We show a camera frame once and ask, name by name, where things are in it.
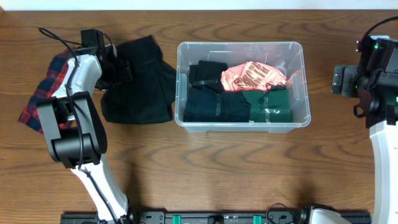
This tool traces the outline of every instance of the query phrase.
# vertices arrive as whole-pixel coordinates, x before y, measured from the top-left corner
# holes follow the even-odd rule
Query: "green strip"
[[[180,215],[173,216],[173,224],[181,224],[181,216]]]
[[[261,224],[261,216],[260,215],[253,216],[253,224]]]

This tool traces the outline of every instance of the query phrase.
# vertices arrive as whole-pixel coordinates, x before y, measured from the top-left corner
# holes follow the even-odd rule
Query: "clear plastic container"
[[[189,65],[199,60],[224,62],[228,67],[261,62],[278,68],[287,77],[293,123],[192,123],[183,122],[189,90]],[[297,42],[182,42],[177,50],[175,122],[189,132],[268,131],[286,133],[311,121],[303,48]]]

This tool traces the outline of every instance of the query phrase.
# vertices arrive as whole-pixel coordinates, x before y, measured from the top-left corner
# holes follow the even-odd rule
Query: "white background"
[[[0,0],[13,10],[398,9],[398,0]]]

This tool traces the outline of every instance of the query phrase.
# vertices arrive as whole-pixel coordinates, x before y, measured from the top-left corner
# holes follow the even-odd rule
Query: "pink cloth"
[[[278,85],[285,82],[286,76],[277,68],[259,62],[246,62],[221,74],[221,83],[225,91],[268,91],[271,88],[268,83]]]

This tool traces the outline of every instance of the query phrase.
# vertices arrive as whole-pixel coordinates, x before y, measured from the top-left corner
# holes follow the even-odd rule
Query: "black cloth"
[[[189,69],[189,82],[191,85],[197,88],[206,85],[217,93],[224,91],[221,83],[221,74],[228,69],[226,63],[200,60],[198,65],[190,65]]]
[[[185,122],[249,122],[250,104],[242,92],[221,94],[208,86],[192,88],[184,110]]]
[[[176,71],[162,60],[152,36],[117,47],[132,71],[132,82],[115,85],[101,99],[105,120],[112,123],[152,124],[172,120]]]

